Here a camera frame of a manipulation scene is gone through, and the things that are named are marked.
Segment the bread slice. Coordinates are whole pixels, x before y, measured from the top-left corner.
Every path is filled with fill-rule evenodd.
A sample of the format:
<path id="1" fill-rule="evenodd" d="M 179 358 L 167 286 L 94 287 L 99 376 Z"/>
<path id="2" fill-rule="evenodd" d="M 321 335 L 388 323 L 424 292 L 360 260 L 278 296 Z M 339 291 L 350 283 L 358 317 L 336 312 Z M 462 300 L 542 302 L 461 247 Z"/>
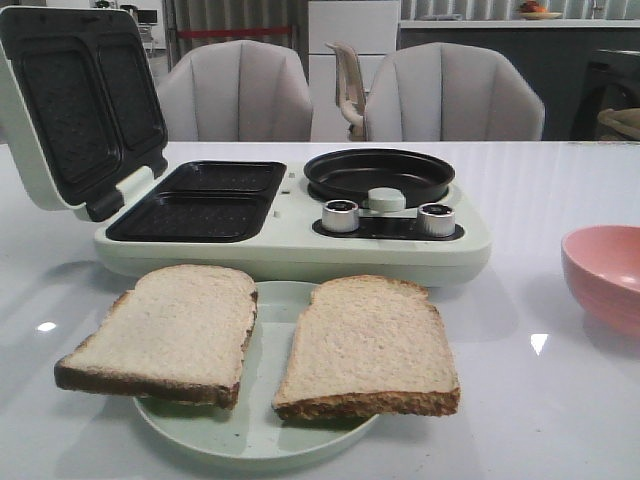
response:
<path id="1" fill-rule="evenodd" d="M 273 400 L 283 420 L 457 412 L 461 388 L 425 287 L 377 275 L 324 282 L 300 314 Z"/>
<path id="2" fill-rule="evenodd" d="M 206 265 L 155 270 L 55 364 L 55 383 L 231 409 L 256 317 L 257 287 L 242 271 Z"/>

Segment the green breakfast maker lid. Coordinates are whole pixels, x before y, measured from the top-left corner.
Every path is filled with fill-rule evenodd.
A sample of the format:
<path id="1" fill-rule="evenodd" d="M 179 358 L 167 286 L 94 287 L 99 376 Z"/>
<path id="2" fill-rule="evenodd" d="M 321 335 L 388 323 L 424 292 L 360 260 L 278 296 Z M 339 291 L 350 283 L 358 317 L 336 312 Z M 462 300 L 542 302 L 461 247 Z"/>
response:
<path id="1" fill-rule="evenodd" d="M 126 203 L 122 181 L 167 167 L 152 74 L 123 10 L 3 8 L 1 124 L 28 195 L 45 210 L 106 220 Z"/>

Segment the pink bowl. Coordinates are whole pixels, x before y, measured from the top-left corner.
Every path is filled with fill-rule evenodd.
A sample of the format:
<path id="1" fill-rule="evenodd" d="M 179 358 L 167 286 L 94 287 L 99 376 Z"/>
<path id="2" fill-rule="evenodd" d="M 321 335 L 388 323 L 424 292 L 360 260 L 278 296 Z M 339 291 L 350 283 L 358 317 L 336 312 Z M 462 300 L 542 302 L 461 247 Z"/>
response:
<path id="1" fill-rule="evenodd" d="M 639 228 L 595 225 L 561 242 L 565 281 L 585 311 L 617 331 L 639 336 Z"/>

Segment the green breakfast maker base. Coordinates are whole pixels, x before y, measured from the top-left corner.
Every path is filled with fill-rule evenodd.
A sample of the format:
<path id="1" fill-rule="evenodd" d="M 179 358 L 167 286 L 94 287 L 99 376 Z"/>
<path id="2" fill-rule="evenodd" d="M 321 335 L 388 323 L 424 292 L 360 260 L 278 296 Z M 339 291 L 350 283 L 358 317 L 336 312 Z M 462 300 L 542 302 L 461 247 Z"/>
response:
<path id="1" fill-rule="evenodd" d="M 448 286 L 476 277 L 491 252 L 488 228 L 456 185 L 443 199 L 456 221 L 446 238 L 423 235 L 411 209 L 363 212 L 350 234 L 323 231 L 323 204 L 309 194 L 297 163 L 196 160 L 141 187 L 122 187 L 125 206 L 94 242 L 103 264 L 124 275 L 191 263 L 257 280 L 377 274 Z"/>

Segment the left silver control knob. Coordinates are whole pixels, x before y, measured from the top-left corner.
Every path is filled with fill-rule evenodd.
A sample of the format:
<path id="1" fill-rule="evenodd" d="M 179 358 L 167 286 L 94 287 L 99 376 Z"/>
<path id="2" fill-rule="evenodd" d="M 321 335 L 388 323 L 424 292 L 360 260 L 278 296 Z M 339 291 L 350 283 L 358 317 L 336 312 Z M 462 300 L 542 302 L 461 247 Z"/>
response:
<path id="1" fill-rule="evenodd" d="M 322 227 L 334 233 L 350 233 L 359 228 L 359 205 L 352 200 L 329 200 L 323 205 Z"/>

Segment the silver control knob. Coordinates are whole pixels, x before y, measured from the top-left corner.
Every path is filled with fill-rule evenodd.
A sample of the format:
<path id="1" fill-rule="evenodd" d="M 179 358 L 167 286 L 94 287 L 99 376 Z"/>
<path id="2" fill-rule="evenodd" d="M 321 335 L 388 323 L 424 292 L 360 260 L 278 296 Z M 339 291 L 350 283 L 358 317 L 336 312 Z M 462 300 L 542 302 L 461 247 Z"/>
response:
<path id="1" fill-rule="evenodd" d="M 425 203 L 417 210 L 417 230 L 429 237 L 444 238 L 455 233 L 455 211 L 452 207 L 439 203 Z"/>
<path id="2" fill-rule="evenodd" d="M 350 233 L 359 228 L 359 205 L 352 200 L 329 200 L 323 205 L 322 227 L 334 233 Z"/>

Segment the black round frying pan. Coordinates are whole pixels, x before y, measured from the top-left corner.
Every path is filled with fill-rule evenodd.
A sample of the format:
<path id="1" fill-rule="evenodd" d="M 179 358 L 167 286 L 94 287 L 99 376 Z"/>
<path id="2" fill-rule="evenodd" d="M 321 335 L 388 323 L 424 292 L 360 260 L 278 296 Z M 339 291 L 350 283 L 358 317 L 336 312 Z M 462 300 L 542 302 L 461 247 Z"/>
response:
<path id="1" fill-rule="evenodd" d="M 413 208 L 443 198 L 455 170 L 424 153 L 359 148 L 317 156 L 306 163 L 304 175 L 310 195 L 316 199 L 348 199 L 364 206 L 370 190 L 387 187 L 400 191 L 406 206 Z"/>

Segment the right silver control knob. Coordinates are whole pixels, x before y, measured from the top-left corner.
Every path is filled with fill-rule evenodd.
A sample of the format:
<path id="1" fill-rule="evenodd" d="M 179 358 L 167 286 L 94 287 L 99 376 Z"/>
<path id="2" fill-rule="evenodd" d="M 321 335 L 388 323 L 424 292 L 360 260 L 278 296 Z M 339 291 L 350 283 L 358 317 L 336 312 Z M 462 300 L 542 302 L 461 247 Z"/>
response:
<path id="1" fill-rule="evenodd" d="M 429 237 L 444 238 L 455 233 L 455 211 L 452 207 L 439 203 L 425 203 L 417 210 L 417 230 Z"/>

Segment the beige office chair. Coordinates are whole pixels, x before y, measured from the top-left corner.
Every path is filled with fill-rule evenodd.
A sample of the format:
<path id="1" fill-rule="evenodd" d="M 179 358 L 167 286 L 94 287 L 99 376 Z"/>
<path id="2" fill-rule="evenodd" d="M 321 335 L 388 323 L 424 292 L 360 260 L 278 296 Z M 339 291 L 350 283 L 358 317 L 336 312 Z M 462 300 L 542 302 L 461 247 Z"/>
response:
<path id="1" fill-rule="evenodd" d="M 358 55 L 350 45 L 342 42 L 329 42 L 326 46 L 336 59 L 335 103 L 349 124 L 348 138 L 365 141 L 366 95 Z"/>

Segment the grey upholstered chair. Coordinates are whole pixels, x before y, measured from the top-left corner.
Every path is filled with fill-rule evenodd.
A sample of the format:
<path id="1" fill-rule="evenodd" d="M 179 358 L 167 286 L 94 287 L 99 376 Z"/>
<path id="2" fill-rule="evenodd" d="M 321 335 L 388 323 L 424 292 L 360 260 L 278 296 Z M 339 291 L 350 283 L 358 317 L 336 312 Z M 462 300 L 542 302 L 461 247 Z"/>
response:
<path id="1" fill-rule="evenodd" d="M 305 142 L 313 106 L 298 54 L 252 40 L 187 53 L 157 87 L 171 141 Z"/>
<path id="2" fill-rule="evenodd" d="M 374 142 L 538 141 L 544 121 L 543 102 L 505 56 L 441 42 L 387 55 L 364 113 Z"/>

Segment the right grey upholstered chair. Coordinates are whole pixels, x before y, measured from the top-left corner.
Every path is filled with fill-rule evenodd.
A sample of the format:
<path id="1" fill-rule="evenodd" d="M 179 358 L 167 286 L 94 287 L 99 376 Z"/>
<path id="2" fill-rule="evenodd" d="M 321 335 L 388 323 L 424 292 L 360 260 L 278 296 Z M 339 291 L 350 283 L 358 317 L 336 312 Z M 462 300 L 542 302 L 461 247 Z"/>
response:
<path id="1" fill-rule="evenodd" d="M 364 113 L 374 142 L 538 141 L 544 121 L 543 102 L 505 56 L 441 42 L 387 55 Z"/>

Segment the light green round plate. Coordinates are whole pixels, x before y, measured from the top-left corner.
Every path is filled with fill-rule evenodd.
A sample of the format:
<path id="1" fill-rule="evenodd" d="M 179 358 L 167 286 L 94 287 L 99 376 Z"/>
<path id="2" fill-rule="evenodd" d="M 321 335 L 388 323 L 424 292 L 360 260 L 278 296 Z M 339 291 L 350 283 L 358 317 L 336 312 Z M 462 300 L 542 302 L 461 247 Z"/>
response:
<path id="1" fill-rule="evenodd" d="M 271 405 L 286 370 L 297 318 L 314 288 L 298 281 L 258 283 L 257 319 L 232 410 L 137 398 L 142 418 L 183 451 L 238 470 L 302 466 L 359 441 L 375 425 L 375 417 L 284 421 Z"/>

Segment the white cabinet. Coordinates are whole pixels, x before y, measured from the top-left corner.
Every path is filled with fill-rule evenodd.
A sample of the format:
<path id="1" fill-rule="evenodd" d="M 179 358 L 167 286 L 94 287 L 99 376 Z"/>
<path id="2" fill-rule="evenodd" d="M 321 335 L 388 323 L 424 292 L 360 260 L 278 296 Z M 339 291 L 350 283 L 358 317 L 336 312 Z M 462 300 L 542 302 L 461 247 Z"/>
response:
<path id="1" fill-rule="evenodd" d="M 345 142 L 348 122 L 335 104 L 336 62 L 329 43 L 358 54 L 363 85 L 371 88 L 384 57 L 396 50 L 399 1 L 311 1 L 308 3 L 309 87 L 313 103 L 311 140 Z"/>

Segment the dark grey counter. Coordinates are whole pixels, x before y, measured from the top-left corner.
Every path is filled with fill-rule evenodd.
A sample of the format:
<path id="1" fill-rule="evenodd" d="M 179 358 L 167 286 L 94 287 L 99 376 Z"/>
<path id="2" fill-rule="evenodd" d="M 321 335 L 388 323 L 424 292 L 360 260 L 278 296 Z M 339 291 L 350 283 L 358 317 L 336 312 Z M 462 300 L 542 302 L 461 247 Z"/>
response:
<path id="1" fill-rule="evenodd" d="M 403 21 L 401 48 L 447 42 L 495 50 L 546 109 L 545 140 L 600 135 L 604 109 L 639 106 L 637 20 Z"/>

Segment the fruit plate on counter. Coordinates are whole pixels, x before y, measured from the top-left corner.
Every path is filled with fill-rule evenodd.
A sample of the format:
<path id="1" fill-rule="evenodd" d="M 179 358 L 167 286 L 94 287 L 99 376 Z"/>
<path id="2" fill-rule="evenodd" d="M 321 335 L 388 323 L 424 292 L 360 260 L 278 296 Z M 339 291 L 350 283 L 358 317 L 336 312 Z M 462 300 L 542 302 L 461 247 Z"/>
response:
<path id="1" fill-rule="evenodd" d="M 518 15 L 525 20 L 553 20 L 562 16 L 561 12 L 549 11 L 538 1 L 524 1 L 516 9 Z"/>

